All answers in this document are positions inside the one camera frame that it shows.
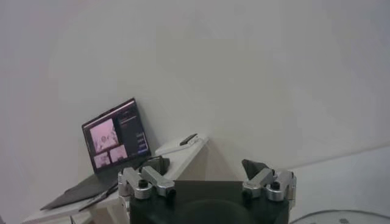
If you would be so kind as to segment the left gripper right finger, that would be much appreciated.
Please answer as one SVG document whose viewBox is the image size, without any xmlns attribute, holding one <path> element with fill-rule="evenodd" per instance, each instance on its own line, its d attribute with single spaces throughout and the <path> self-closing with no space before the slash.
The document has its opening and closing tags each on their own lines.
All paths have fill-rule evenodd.
<svg viewBox="0 0 390 224">
<path fill-rule="evenodd" d="M 270 201 L 295 201 L 296 176 L 288 170 L 275 170 L 265 163 L 248 159 L 241 161 L 248 180 L 242 184 L 246 198 L 259 198 L 265 194 Z"/>
</svg>

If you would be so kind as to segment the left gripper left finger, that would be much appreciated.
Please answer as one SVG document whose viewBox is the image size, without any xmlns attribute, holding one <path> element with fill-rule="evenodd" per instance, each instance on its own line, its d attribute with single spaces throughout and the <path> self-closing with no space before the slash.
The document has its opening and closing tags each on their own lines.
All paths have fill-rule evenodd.
<svg viewBox="0 0 390 224">
<path fill-rule="evenodd" d="M 155 189 L 157 195 L 169 198 L 174 195 L 175 182 L 165 178 L 170 165 L 168 158 L 158 156 L 140 164 L 136 169 L 126 167 L 118 173 L 118 190 L 121 197 L 147 200 Z"/>
</svg>

